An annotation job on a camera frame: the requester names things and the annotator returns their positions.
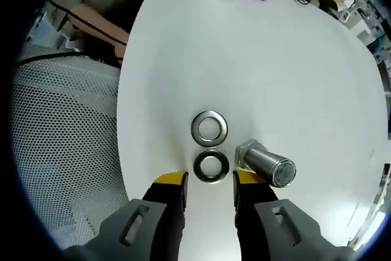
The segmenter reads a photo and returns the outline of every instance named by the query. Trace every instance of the person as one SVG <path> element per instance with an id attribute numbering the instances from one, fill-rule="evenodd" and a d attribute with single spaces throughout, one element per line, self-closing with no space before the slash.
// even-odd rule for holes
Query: person
<path id="1" fill-rule="evenodd" d="M 48 19 L 70 39 L 84 36 L 84 51 L 93 58 L 119 66 L 137 12 L 143 0 L 49 0 Z M 100 33 L 87 21 L 107 35 Z"/>

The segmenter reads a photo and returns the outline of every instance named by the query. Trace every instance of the white table surface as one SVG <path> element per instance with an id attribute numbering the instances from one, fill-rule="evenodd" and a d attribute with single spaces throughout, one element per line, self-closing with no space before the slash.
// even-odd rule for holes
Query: white table surface
<path id="1" fill-rule="evenodd" d="M 239 260 L 233 181 L 193 174 L 203 150 L 193 118 L 228 123 L 218 147 L 254 138 L 291 158 L 293 183 L 275 189 L 346 244 L 375 197 L 387 140 L 384 91 L 370 52 L 338 21 L 295 0 L 145 0 L 120 75 L 117 128 L 128 197 L 163 173 L 187 169 L 180 260 Z"/>

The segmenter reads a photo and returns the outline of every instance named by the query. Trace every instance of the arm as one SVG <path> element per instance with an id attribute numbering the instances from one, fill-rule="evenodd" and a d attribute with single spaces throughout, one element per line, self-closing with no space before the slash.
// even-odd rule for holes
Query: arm
<path id="1" fill-rule="evenodd" d="M 110 21 L 103 18 L 98 12 L 96 12 L 91 7 L 88 7 L 84 4 L 77 4 L 72 7 L 71 12 L 73 12 L 78 17 L 82 18 L 83 20 L 87 21 L 88 23 L 92 24 L 93 26 L 97 27 L 98 29 L 102 30 L 103 32 L 109 34 L 111 37 L 123 42 L 127 43 L 129 39 L 129 33 L 125 32 L 120 27 L 114 25 Z M 82 23 L 81 21 L 77 20 L 71 15 L 68 15 L 69 22 L 82 30 L 83 32 L 92 35 L 96 38 L 99 38 L 103 41 L 108 42 L 115 48 L 115 55 L 117 57 L 123 57 L 123 54 L 125 52 L 125 46 L 121 43 L 118 43 L 114 41 L 113 39 L 110 39 L 109 37 L 99 33 L 94 28 Z"/>

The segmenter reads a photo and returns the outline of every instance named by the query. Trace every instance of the perforated metal panel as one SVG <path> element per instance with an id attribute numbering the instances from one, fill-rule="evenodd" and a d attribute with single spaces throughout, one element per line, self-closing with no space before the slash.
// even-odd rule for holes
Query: perforated metal panel
<path id="1" fill-rule="evenodd" d="M 50 50 L 28 46 L 22 58 L 37 53 Z M 118 81 L 117 69 L 84 57 L 16 71 L 15 161 L 32 206 L 62 249 L 89 241 L 128 200 L 117 149 Z"/>

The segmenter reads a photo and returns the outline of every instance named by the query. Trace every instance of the white table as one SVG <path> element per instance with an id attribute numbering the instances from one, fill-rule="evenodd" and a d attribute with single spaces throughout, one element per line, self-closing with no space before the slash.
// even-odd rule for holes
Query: white table
<path id="1" fill-rule="evenodd" d="M 218 147 L 254 138 L 291 158 L 297 176 L 280 199 L 346 244 L 379 185 L 387 140 L 375 60 L 338 21 L 295 0 L 145 0 L 125 52 L 117 106 L 119 155 L 130 199 L 166 172 L 187 169 L 180 260 L 239 260 L 229 174 L 209 185 L 193 174 L 203 148 L 193 118 L 228 123 Z"/>

